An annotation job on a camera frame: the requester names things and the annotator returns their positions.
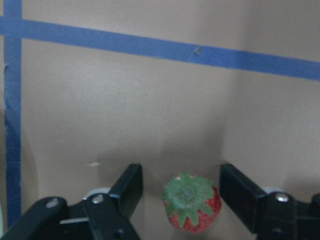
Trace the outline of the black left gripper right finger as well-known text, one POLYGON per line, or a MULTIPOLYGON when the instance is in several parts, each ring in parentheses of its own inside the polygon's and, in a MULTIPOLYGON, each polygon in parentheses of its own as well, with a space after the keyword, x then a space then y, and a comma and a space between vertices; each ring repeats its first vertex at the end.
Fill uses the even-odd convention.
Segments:
POLYGON ((232 164, 220 167, 219 193, 246 228, 256 234, 268 194, 232 164))

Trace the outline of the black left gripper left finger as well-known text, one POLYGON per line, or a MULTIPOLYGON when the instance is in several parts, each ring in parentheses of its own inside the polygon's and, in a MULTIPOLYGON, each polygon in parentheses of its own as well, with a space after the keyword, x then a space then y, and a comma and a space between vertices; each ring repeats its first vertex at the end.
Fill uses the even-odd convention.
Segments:
POLYGON ((108 192, 121 215, 130 219, 143 195, 143 168, 131 163, 108 192))

